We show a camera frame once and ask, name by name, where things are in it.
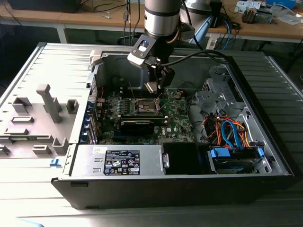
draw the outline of cable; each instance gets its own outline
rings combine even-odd
[[[188,84],[190,84],[191,86],[193,86],[196,90],[199,90],[199,89],[195,86],[195,84],[194,84],[193,82],[190,82],[190,81],[183,81],[183,82],[181,82],[181,83],[178,85],[177,91],[179,91],[180,86],[181,86],[182,84],[186,84],[186,83],[188,83]]]
[[[226,55],[224,55],[224,54],[222,54],[222,53],[220,53],[220,52],[218,52],[218,51],[214,51],[214,50],[203,50],[203,51],[199,51],[199,52],[196,52],[196,53],[189,54],[189,55],[187,55],[187,56],[185,56],[185,57],[183,57],[183,58],[180,58],[180,59],[178,59],[178,60],[176,60],[176,61],[173,61],[173,62],[169,62],[169,63],[166,63],[166,64],[161,64],[161,63],[160,63],[160,66],[165,67],[165,66],[175,65],[175,64],[178,64],[179,62],[182,62],[182,61],[184,61],[184,60],[186,60],[186,59],[188,59],[188,58],[191,58],[191,57],[193,57],[193,56],[197,56],[197,55],[202,54],[202,53],[204,53],[205,55],[206,55],[207,53],[216,54],[216,55],[218,55],[219,57],[222,57],[222,58],[224,58],[224,59],[226,60],[226,61],[221,61],[222,64],[229,64],[228,58],[227,58]]]
[[[125,29],[126,29],[126,21],[124,22],[124,27],[123,27],[123,40],[124,40],[124,46],[126,46]]]
[[[174,41],[176,41],[176,40],[179,38],[180,33],[181,33],[181,26],[179,26],[179,28],[178,28],[178,30],[177,30],[177,32],[176,32],[175,37],[173,37],[172,40],[169,40],[169,41],[167,41],[166,43],[167,43],[167,44],[172,44]]]
[[[110,3],[105,3],[105,4],[99,4],[99,5],[96,5],[93,9],[96,10],[96,8],[100,7],[100,6],[107,6],[107,5],[111,5],[115,2],[116,0],[113,0],[112,2]]]
[[[234,136],[236,145],[237,145],[237,147],[240,148],[240,150],[243,150],[243,146],[242,146],[242,144],[241,144],[241,142],[240,142],[240,140],[239,140],[239,138],[238,138],[237,128],[236,128],[236,126],[234,125],[234,123],[231,122],[231,121],[224,121],[223,124],[222,124],[222,126],[221,126],[221,133],[222,133],[223,140],[225,140],[225,142],[226,142],[229,146],[231,146],[231,148],[233,148],[232,143],[231,143],[231,142],[226,138],[226,136],[225,136],[224,127],[225,127],[226,124],[230,124],[230,125],[232,126],[233,136]]]
[[[128,5],[129,5],[129,45],[132,45],[132,26],[131,26],[131,21],[132,21],[132,17],[131,17],[131,0],[127,0]]]
[[[192,26],[191,19],[190,19],[190,15],[189,15],[189,11],[188,11],[188,8],[187,8],[187,6],[186,6],[186,4],[185,4],[185,0],[182,0],[182,3],[183,3],[183,6],[184,6],[184,8],[185,8],[185,12],[186,12],[186,16],[187,16],[187,18],[188,18],[188,22],[189,22],[189,24]],[[197,38],[196,38],[195,35],[194,35],[194,41],[195,41],[196,45],[199,47],[199,49],[200,49],[201,51],[203,51],[204,49],[202,48],[202,46],[200,45],[200,43],[197,41]],[[221,60],[218,60],[218,59],[214,58],[214,57],[211,56],[209,53],[206,53],[206,56],[209,57],[210,59],[212,59],[213,61],[217,62],[217,63],[225,64],[224,61],[221,61]]]
[[[12,15],[11,14],[11,12],[8,10],[8,8],[6,7],[6,5],[5,5],[5,2],[3,2],[3,5],[4,5],[4,8],[6,9],[6,11],[14,18],[14,20],[16,21],[16,22],[18,22],[18,24],[20,25],[20,26],[22,26],[22,24],[14,17],[14,15]]]
[[[125,6],[125,5],[126,4],[123,4],[123,5],[115,6],[113,8],[105,9],[105,10],[101,10],[101,11],[88,11],[87,9],[84,9],[83,7],[81,7],[81,9],[83,9],[84,11],[89,12],[89,13],[101,13],[101,12],[106,12],[106,11],[109,11],[109,10],[112,10],[112,9],[116,9],[118,7],[122,7],[122,6]]]
[[[226,25],[227,25],[227,27],[228,27],[228,38],[227,38],[227,42],[226,42],[225,46],[224,46],[223,49],[222,49],[222,50],[225,50],[225,48],[227,47],[227,44],[228,44],[228,42],[229,42],[229,39],[230,39],[230,37],[231,37],[231,27],[229,26],[229,23],[228,23],[226,20],[223,20],[223,21],[226,23]]]
[[[136,31],[136,28],[137,28],[137,26],[138,26],[138,24],[139,24],[139,22],[140,22],[140,0],[138,0],[138,20],[137,20],[137,22],[136,22],[136,25],[134,26],[134,29],[133,29],[133,38],[134,38],[134,33],[135,33],[135,31]]]

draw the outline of blue clip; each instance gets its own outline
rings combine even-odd
[[[227,148],[213,148],[210,151],[212,157],[230,157],[229,150]]]
[[[265,155],[262,148],[258,148],[258,153],[261,157],[264,157],[264,155]]]
[[[223,122],[223,124],[222,124],[221,132],[222,132],[223,140],[225,140],[226,143],[228,143],[228,145],[229,145],[231,148],[233,148],[232,143],[231,143],[231,142],[226,138],[226,136],[225,136],[225,128],[224,128],[224,127],[225,127],[225,125],[226,125],[227,123],[229,123],[229,124],[232,126],[233,136],[235,137],[235,141],[236,141],[237,147],[238,147],[240,150],[243,150],[244,147],[242,146],[241,141],[239,140],[238,133],[237,133],[237,128],[236,128],[236,126],[235,126],[231,121],[225,121],[225,122]]]
[[[49,166],[61,166],[60,162],[59,162],[59,159],[57,158],[53,158],[51,160],[51,163],[49,164]]]

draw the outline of wooden table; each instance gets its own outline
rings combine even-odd
[[[94,5],[110,3],[110,0],[94,0]],[[293,42],[298,43],[303,38],[303,25],[289,25],[278,19],[274,19],[272,24],[245,24],[242,23],[241,15],[234,13],[234,8],[237,0],[224,0],[224,7],[227,14],[234,22],[241,24],[241,29],[237,35],[237,39],[263,40],[263,41],[278,41],[278,42]],[[113,4],[102,6],[99,10],[106,10],[114,6],[123,5],[124,0],[116,0]],[[90,13],[80,9],[77,13],[60,13],[60,12],[42,12],[30,10],[13,10],[8,3],[7,9],[12,15],[24,26],[44,26],[54,27],[57,29],[61,43],[67,43],[65,29],[88,29],[88,30],[107,30],[107,31],[122,31],[124,27],[123,13],[125,8],[118,7],[110,11],[110,14]],[[87,2],[83,6],[87,10],[91,10],[91,2]],[[138,5],[132,4],[132,28],[138,19]],[[137,32],[144,31],[144,6],[141,4],[141,19],[136,29]],[[3,3],[0,3],[0,22],[3,24],[19,25],[18,22],[7,12]],[[207,48],[212,49],[216,40],[226,33],[224,25],[218,28],[210,28],[206,36],[209,36]]]

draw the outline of warning sticker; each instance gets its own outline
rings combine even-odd
[[[140,153],[138,150],[107,150],[105,175],[140,175]]]

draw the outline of blue drive bracket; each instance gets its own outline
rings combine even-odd
[[[238,133],[237,133],[237,128],[236,128],[236,126],[235,126],[231,121],[225,121],[225,122],[223,122],[223,124],[222,124],[222,126],[221,126],[221,132],[222,132],[223,140],[225,140],[225,142],[226,142],[231,148],[233,148],[233,144],[226,138],[226,135],[225,135],[225,125],[226,125],[226,124],[230,124],[230,125],[232,126],[233,135],[234,135],[234,137],[235,137],[236,145],[237,145],[237,147],[238,147],[240,150],[243,150],[244,147],[242,146],[241,141],[239,140]]]
[[[213,148],[210,151],[212,157],[230,157],[229,150],[227,148]]]

